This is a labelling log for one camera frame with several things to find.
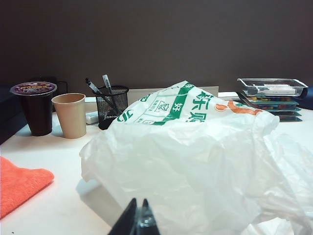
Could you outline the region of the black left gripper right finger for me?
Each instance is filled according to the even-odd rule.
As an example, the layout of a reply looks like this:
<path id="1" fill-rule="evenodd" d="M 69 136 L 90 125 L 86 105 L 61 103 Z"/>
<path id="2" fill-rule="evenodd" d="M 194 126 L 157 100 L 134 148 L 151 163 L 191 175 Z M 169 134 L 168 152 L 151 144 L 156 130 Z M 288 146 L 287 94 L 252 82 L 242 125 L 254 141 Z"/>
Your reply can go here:
<path id="1" fill-rule="evenodd" d="M 143 200 L 142 206 L 138 212 L 138 218 L 136 223 L 136 234 L 160 235 L 153 211 L 146 198 Z"/>

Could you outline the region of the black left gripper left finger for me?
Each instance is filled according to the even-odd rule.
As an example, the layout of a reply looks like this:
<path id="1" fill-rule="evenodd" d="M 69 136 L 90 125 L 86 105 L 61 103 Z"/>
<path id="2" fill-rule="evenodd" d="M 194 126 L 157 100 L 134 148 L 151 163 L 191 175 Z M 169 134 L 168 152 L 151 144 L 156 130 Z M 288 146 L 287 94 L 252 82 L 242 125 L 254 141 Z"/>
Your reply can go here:
<path id="1" fill-rule="evenodd" d="M 137 210 L 136 199 L 133 198 L 118 219 L 115 228 L 116 235 L 132 235 L 134 233 L 134 221 Z"/>

